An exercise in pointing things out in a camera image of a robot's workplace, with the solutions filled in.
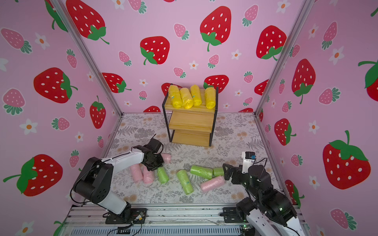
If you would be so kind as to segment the yellow trash bag roll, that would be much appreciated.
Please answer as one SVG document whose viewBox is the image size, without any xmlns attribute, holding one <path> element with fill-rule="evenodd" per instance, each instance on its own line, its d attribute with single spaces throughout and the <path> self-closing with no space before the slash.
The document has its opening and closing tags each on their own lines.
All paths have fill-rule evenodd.
<svg viewBox="0 0 378 236">
<path fill-rule="evenodd" d="M 191 95 L 191 92 L 188 88 L 181 88 L 180 95 L 182 98 L 183 107 L 185 109 L 191 109 L 194 105 L 194 101 Z"/>
<path fill-rule="evenodd" d="M 198 85 L 191 86 L 191 95 L 194 101 L 194 106 L 200 106 L 202 104 L 201 92 Z"/>
<path fill-rule="evenodd" d="M 216 106 L 216 89 L 214 87 L 208 87 L 205 90 L 205 102 L 207 109 L 213 109 Z"/>
<path fill-rule="evenodd" d="M 183 106 L 180 90 L 177 85 L 170 85 L 168 95 L 174 108 L 181 108 Z"/>
</svg>

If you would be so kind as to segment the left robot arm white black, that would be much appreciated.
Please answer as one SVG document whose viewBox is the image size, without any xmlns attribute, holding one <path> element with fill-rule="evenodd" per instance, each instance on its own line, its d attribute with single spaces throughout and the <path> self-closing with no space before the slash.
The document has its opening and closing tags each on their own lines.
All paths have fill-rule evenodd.
<svg viewBox="0 0 378 236">
<path fill-rule="evenodd" d="M 124 219 L 131 216 L 130 204 L 111 191 L 113 176 L 133 165 L 143 164 L 148 171 L 162 167 L 163 144 L 151 138 L 146 145 L 137 145 L 125 154 L 111 158 L 87 160 L 72 191 Z"/>
</svg>

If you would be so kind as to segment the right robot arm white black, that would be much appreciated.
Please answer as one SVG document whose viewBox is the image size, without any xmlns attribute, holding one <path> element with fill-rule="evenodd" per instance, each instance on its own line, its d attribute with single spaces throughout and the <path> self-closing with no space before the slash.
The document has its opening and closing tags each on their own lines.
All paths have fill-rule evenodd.
<svg viewBox="0 0 378 236">
<path fill-rule="evenodd" d="M 262 236 L 304 236 L 297 212 L 286 195 L 276 190 L 263 165 L 252 165 L 246 173 L 241 166 L 223 164 L 224 178 L 242 185 L 248 196 L 236 207 L 220 214 L 226 223 L 246 223 Z"/>
</svg>

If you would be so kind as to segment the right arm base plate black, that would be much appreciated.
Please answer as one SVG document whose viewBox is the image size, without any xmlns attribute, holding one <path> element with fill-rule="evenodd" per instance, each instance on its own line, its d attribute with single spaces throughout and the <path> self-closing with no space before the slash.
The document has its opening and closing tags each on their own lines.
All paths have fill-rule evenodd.
<svg viewBox="0 0 378 236">
<path fill-rule="evenodd" d="M 219 216 L 223 217 L 225 223 L 244 223 L 238 216 L 236 207 L 224 207 Z"/>
</svg>

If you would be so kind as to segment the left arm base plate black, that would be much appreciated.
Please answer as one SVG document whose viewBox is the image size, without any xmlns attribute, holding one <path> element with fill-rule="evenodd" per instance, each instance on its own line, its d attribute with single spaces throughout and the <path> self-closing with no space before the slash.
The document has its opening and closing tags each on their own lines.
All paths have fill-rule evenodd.
<svg viewBox="0 0 378 236">
<path fill-rule="evenodd" d="M 105 213 L 105 224 L 144 224 L 147 216 L 146 208 L 126 208 L 121 214 L 117 215 L 112 212 Z"/>
</svg>

